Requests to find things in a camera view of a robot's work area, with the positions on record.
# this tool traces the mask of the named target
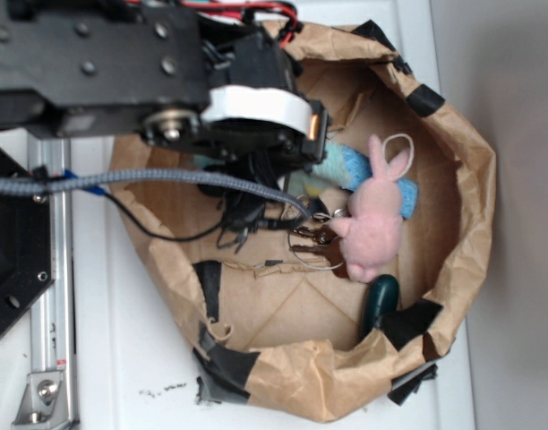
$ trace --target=black tape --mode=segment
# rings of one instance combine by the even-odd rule
[[[378,24],[373,22],[372,20],[369,20],[368,22],[360,25],[356,29],[352,31],[352,34],[355,34],[357,36],[362,36],[366,39],[376,40],[380,42],[384,47],[387,47],[388,49],[392,51],[397,51],[396,47],[393,46],[393,44],[390,42],[390,40],[387,38],[383,30],[380,28]],[[406,63],[402,56],[396,56],[393,59],[393,65],[396,69],[403,72],[404,74],[411,74],[413,71],[411,70],[411,67],[409,67],[409,64]]]
[[[445,99],[427,85],[421,84],[406,98],[409,107],[421,118],[437,112]]]
[[[195,349],[194,356],[201,376],[196,379],[199,384],[199,393],[197,395],[197,403],[201,400],[206,401],[226,401],[228,403],[245,404],[250,398],[250,393],[240,390],[232,383],[226,381],[220,374],[214,372],[210,368],[208,362]]]
[[[436,364],[427,363],[417,370],[417,374],[413,378],[402,383],[401,385],[399,385],[397,381],[406,379],[407,375],[396,378],[392,382],[394,389],[390,392],[390,394],[388,394],[388,398],[398,406],[403,405],[412,393],[417,393],[423,381],[429,381],[437,378],[437,370],[438,367]]]
[[[218,321],[220,305],[218,293],[220,292],[220,276],[222,274],[222,264],[208,260],[206,262],[197,262],[193,265],[196,274],[201,282],[202,292],[206,301],[206,316]]]
[[[201,327],[199,344],[209,356],[203,360],[204,369],[218,376],[223,382],[243,391],[259,352],[238,352],[223,347],[210,335],[206,327]]]
[[[423,336],[431,327],[443,306],[421,299],[403,311],[385,314],[377,319],[377,327],[397,351],[411,340]]]

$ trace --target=gray braided cable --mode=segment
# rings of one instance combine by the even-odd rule
[[[204,172],[201,170],[192,171],[180,168],[116,170],[98,175],[50,181],[44,185],[32,180],[0,178],[0,194],[28,197],[37,194],[64,193],[91,188],[102,184],[142,181],[184,182],[187,184],[220,186],[255,194],[267,200],[291,204],[300,211],[305,219],[310,218],[310,212],[305,208],[302,202],[287,193],[222,173]]]

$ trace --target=black wire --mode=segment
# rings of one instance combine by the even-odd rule
[[[211,56],[211,60],[215,60],[214,63],[226,63],[230,61],[230,59],[225,56],[224,54],[219,53],[217,50],[217,47],[212,45],[209,40],[204,39],[202,41],[202,50],[207,54],[207,56]]]
[[[157,233],[153,233],[152,231],[149,231],[145,226],[143,226],[141,222],[133,215],[133,213],[129,211],[129,209],[124,204],[122,204],[120,200],[114,197],[114,195],[112,195],[111,193],[105,193],[103,195],[107,197],[109,201],[114,203],[115,206],[119,208],[121,212],[124,213],[133,222],[133,224],[137,226],[137,228],[140,231],[142,231],[145,235],[149,237],[155,237],[156,239],[162,239],[162,240],[167,240],[169,242],[178,242],[178,243],[192,242],[193,240],[202,239],[203,237],[208,236],[210,233],[213,233],[219,228],[223,227],[222,226],[223,222],[221,220],[218,224],[194,236],[190,236],[190,237],[162,236]]]

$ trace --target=white wall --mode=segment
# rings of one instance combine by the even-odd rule
[[[548,429],[548,1],[432,0],[432,16],[442,93],[499,155],[467,317],[477,428]]]

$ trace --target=dark green object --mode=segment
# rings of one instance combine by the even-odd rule
[[[391,275],[380,275],[370,284],[362,314],[361,336],[365,338],[374,327],[377,319],[398,308],[399,284]]]

